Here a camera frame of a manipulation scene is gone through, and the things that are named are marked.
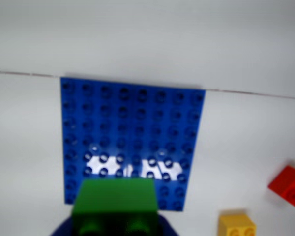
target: white surface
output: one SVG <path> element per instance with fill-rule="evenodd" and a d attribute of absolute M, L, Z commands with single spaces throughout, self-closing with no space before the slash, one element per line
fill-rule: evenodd
<path fill-rule="evenodd" d="M 295 0 L 0 0 L 0 70 L 295 96 Z"/>
<path fill-rule="evenodd" d="M 63 203 L 58 78 L 0 75 L 0 236 L 46 236 Z M 216 236 L 218 215 L 246 210 L 257 236 L 295 236 L 295 208 L 267 189 L 295 163 L 295 100 L 208 92 L 181 236 Z"/>

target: yellow lego brick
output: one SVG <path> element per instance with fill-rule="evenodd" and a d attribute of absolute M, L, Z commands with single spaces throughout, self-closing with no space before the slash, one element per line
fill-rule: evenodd
<path fill-rule="evenodd" d="M 256 225 L 245 215 L 220 217 L 218 236 L 255 236 Z"/>

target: lego baseplate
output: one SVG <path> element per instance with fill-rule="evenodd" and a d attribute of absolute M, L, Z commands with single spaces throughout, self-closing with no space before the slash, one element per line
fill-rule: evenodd
<path fill-rule="evenodd" d="M 61 78 L 64 195 L 84 178 L 153 178 L 182 211 L 205 91 Z"/>

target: white wall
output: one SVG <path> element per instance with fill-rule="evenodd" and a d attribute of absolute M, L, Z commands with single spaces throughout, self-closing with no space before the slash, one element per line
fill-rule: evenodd
<path fill-rule="evenodd" d="M 295 96 L 295 0 L 0 0 L 0 70 Z"/>

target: lego brick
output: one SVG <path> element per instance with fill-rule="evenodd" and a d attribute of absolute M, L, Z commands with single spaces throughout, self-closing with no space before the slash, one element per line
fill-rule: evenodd
<path fill-rule="evenodd" d="M 295 168 L 285 167 L 268 187 L 295 206 Z"/>
<path fill-rule="evenodd" d="M 72 221 L 78 235 L 156 235 L 154 183 L 143 178 L 86 179 Z"/>
<path fill-rule="evenodd" d="M 254 236 L 256 225 L 245 215 L 223 215 L 219 219 L 218 236 Z"/>
<path fill-rule="evenodd" d="M 61 78 L 65 202 L 85 178 L 153 178 L 183 210 L 205 91 Z"/>

